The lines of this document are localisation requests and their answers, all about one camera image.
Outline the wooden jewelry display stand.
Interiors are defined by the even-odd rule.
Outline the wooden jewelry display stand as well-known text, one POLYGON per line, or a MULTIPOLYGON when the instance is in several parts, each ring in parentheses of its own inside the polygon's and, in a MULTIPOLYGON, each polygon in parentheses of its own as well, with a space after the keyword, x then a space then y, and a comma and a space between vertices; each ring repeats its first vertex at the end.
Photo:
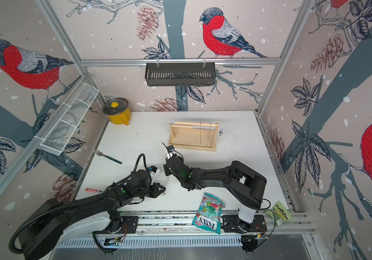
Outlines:
POLYGON ((169 145, 184 150, 216 151, 219 123, 175 121, 169 125, 169 145))

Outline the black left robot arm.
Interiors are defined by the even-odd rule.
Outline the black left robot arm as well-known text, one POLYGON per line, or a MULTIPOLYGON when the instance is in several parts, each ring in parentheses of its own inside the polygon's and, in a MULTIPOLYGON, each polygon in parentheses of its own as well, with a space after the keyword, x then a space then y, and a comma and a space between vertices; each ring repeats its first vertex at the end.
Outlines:
POLYGON ((133 171, 122 180, 112 183, 102 193, 80 200, 60 202, 56 198, 47 200, 12 235, 8 248, 14 254, 23 254, 27 260, 39 260, 59 243, 68 227, 106 212, 109 215, 103 228, 92 227, 90 232, 106 232, 125 236, 128 226, 118 211, 133 204, 135 198, 157 198, 166 188, 152 181, 155 166, 145 166, 133 171))

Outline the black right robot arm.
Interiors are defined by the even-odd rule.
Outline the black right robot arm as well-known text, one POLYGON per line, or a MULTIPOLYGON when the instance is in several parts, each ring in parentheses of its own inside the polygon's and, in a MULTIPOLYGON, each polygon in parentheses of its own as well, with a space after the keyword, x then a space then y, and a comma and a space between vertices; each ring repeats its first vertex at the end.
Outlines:
POLYGON ((181 157, 173 155, 163 167, 165 175, 173 175, 189 191, 226 188, 241 203, 238 217, 242 222, 251 224, 261 210, 267 179, 239 161, 221 169, 205 170, 189 168, 181 157))

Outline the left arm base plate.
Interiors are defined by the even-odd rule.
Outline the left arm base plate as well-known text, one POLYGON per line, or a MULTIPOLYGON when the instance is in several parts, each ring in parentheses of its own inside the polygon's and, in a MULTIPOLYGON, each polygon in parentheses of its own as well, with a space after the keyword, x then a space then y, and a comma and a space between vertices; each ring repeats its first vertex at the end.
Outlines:
POLYGON ((122 216, 117 220, 111 219, 109 224, 99 231, 95 231, 95 233, 101 235, 119 234, 120 236, 124 234, 135 234, 138 220, 139 218, 137 216, 122 216))

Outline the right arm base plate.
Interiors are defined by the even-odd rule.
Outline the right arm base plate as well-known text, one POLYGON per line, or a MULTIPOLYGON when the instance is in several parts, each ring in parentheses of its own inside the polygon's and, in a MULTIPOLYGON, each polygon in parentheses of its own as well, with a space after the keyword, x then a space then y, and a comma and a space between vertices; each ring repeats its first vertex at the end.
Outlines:
POLYGON ((252 223, 241 220, 238 215, 223 215, 221 229, 226 233, 245 234, 251 232, 266 233, 267 226, 265 218, 261 214, 254 216, 252 223))

